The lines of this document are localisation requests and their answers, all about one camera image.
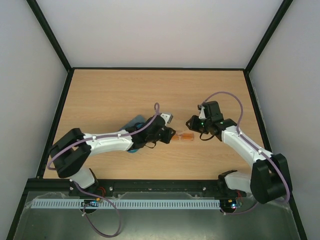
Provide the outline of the orange sunglasses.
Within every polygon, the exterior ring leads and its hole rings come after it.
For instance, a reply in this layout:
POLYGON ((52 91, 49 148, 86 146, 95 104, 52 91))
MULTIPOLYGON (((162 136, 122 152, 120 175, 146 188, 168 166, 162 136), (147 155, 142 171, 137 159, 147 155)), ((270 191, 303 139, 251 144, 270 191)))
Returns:
POLYGON ((172 137, 173 141, 193 141, 194 140, 194 134, 193 133, 176 133, 172 137))

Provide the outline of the blue transparent glasses case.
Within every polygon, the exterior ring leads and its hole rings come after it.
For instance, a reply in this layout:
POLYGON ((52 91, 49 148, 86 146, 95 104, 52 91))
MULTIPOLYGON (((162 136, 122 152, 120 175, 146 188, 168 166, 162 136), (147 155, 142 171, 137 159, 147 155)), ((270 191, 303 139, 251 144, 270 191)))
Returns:
POLYGON ((131 149, 131 150, 128 150, 127 152, 128 153, 136 153, 139 149, 131 149))

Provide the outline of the green glasses case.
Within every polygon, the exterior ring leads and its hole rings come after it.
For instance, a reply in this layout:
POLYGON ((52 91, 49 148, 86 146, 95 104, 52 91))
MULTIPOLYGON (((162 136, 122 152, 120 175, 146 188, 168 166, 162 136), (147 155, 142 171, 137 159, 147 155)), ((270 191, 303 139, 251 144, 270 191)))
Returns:
POLYGON ((136 115, 134 118, 132 118, 129 122, 127 122, 124 126, 122 126, 120 128, 120 131, 121 130, 124 130, 126 128, 129 128, 129 127, 133 127, 135 124, 137 123, 144 123, 146 121, 146 119, 142 116, 142 115, 136 115))

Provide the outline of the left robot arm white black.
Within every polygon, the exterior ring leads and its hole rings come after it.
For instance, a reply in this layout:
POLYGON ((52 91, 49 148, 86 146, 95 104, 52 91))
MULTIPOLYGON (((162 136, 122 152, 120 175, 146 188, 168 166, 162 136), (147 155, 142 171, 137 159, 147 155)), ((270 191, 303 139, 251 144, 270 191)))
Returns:
POLYGON ((85 166, 89 157, 116 151, 136 152, 148 143, 169 144, 176 131, 168 127, 173 115, 160 113, 145 122, 134 122, 120 131, 105 134, 83 133, 73 128, 49 150, 51 161, 47 168, 61 179, 71 179, 82 189, 97 183, 91 169, 85 166))

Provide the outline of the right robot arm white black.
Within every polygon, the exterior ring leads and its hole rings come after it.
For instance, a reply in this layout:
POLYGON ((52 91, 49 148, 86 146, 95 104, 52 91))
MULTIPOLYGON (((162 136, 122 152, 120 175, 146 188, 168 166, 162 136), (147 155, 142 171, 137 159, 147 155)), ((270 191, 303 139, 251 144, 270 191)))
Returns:
POLYGON ((229 196, 235 190, 252 194, 260 203, 284 197, 290 199, 292 182, 286 157, 264 149, 240 129, 240 123, 224 118, 217 101, 200 104, 199 115, 187 122, 189 130, 201 135, 210 134, 231 147, 251 168, 250 174, 230 170, 219 175, 218 191, 229 196))

